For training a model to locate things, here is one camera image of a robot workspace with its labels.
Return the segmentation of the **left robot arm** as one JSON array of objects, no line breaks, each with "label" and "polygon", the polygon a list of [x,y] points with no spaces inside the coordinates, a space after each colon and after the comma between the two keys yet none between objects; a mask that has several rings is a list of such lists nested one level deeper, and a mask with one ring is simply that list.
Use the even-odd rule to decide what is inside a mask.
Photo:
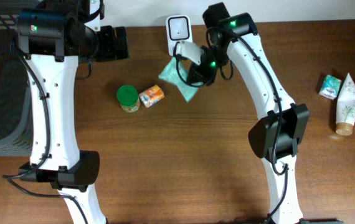
[{"label": "left robot arm", "polygon": [[11,40],[29,76],[34,133],[29,161],[6,180],[50,184],[74,223],[107,222],[95,190],[99,153],[78,148],[74,124],[78,65],[129,56],[126,29],[102,26],[104,16],[102,1],[41,1],[21,11]]}]

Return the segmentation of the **orange small tissue pack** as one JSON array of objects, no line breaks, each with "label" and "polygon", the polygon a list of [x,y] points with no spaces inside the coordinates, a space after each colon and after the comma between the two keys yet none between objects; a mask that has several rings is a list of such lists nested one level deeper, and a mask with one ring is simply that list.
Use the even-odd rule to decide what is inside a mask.
[{"label": "orange small tissue pack", "polygon": [[139,98],[146,108],[153,106],[164,97],[164,92],[158,85],[154,85],[139,94]]}]

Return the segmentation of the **green round lid jar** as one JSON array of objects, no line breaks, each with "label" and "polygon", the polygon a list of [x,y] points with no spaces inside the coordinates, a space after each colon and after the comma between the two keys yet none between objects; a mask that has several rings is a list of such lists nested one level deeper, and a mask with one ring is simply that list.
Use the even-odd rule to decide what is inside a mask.
[{"label": "green round lid jar", "polygon": [[127,113],[133,113],[140,107],[139,95],[134,86],[121,86],[117,91],[116,97],[121,108]]}]

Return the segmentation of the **small teal tissue pack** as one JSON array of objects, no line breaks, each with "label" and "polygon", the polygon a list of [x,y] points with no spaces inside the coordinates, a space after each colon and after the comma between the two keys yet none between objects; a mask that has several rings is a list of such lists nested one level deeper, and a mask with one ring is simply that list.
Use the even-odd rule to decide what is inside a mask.
[{"label": "small teal tissue pack", "polygon": [[338,96],[341,82],[342,81],[338,78],[335,78],[331,75],[326,75],[321,85],[319,94],[325,98],[334,100]]}]

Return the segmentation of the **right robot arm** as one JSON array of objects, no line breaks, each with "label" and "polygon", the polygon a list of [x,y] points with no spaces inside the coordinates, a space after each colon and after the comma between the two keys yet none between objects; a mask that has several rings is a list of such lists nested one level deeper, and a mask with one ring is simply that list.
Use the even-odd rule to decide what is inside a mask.
[{"label": "right robot arm", "polygon": [[285,91],[263,51],[250,14],[231,16],[224,3],[210,5],[202,18],[207,47],[191,71],[215,76],[227,63],[236,66],[252,97],[258,121],[248,133],[250,147],[265,168],[270,208],[265,223],[306,223],[299,206],[295,166],[309,120],[306,105]]}]

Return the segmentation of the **light teal wipes packet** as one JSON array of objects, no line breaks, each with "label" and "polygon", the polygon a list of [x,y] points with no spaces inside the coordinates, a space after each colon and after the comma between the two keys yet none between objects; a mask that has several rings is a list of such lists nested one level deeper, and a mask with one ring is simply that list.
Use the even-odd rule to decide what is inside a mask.
[{"label": "light teal wipes packet", "polygon": [[161,80],[176,85],[184,99],[190,102],[197,93],[198,88],[189,86],[180,79],[181,77],[186,80],[187,76],[187,70],[183,67],[182,63],[179,62],[179,64],[177,64],[176,58],[173,57],[158,77]]}]

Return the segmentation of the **white Pantene tube gold cap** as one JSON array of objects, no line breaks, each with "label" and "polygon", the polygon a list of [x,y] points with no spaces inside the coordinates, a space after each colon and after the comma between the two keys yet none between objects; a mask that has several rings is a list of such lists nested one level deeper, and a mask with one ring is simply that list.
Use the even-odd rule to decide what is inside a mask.
[{"label": "white Pantene tube gold cap", "polygon": [[355,82],[347,74],[336,107],[336,134],[350,136],[355,124]]}]

